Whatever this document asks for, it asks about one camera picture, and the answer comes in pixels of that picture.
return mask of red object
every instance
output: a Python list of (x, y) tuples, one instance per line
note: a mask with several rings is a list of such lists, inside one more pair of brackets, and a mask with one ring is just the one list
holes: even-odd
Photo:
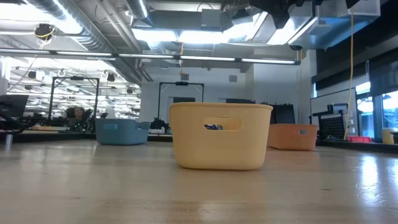
[(352, 142), (372, 142), (370, 137), (363, 137), (363, 136), (348, 136), (347, 139)]

